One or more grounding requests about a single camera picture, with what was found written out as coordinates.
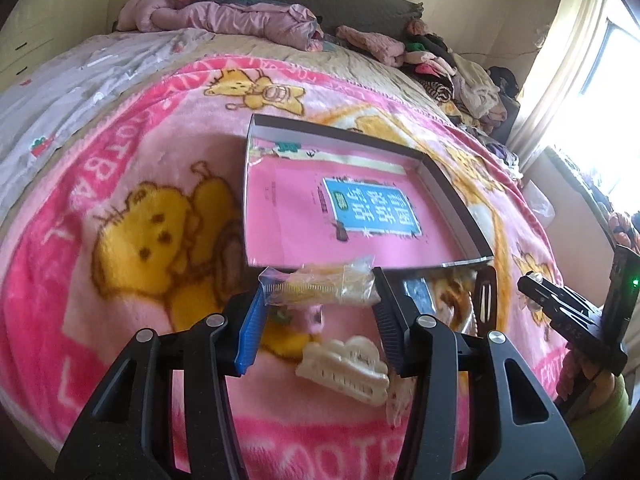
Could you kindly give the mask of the right hand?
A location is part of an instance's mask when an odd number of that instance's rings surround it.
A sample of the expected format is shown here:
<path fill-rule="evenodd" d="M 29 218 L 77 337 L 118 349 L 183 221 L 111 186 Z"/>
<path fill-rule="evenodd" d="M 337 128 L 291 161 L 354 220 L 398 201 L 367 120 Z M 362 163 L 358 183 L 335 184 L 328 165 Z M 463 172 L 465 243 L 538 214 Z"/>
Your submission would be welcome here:
<path fill-rule="evenodd" d="M 555 387 L 555 403 L 565 420 L 572 422 L 608 402 L 616 389 L 616 377 L 573 346 L 567 349 Z"/>

